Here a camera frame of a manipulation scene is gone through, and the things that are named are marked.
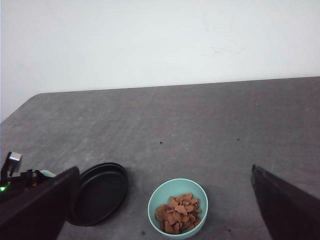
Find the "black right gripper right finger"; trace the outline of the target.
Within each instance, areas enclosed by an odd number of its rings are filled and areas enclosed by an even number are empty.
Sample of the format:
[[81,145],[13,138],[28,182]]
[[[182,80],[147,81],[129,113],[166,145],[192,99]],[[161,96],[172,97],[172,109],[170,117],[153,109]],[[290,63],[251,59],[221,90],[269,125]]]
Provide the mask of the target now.
[[253,165],[251,184],[273,240],[318,240],[320,200],[264,168]]

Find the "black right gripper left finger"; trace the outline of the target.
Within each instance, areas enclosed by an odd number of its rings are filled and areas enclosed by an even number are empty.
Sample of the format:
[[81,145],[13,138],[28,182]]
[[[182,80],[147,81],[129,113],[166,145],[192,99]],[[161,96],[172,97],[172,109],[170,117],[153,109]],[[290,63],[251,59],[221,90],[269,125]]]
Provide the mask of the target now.
[[2,240],[56,240],[75,202],[80,172],[72,167],[0,204]]

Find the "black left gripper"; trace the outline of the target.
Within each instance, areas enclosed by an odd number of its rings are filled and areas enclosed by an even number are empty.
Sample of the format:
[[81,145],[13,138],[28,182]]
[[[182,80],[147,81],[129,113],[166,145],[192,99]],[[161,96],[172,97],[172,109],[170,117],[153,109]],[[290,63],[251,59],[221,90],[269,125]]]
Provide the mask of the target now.
[[9,177],[0,184],[0,197],[13,198],[21,195],[26,190],[33,189],[43,182],[54,177],[54,173],[49,170],[28,169],[20,176]]

